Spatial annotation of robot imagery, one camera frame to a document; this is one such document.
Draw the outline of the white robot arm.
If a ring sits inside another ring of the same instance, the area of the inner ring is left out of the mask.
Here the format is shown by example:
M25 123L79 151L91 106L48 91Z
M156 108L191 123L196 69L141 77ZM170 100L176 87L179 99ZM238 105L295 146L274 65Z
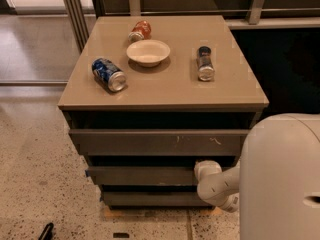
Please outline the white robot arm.
M320 240L320 115L268 117L247 135L240 161L195 165L198 196L240 213L240 240Z

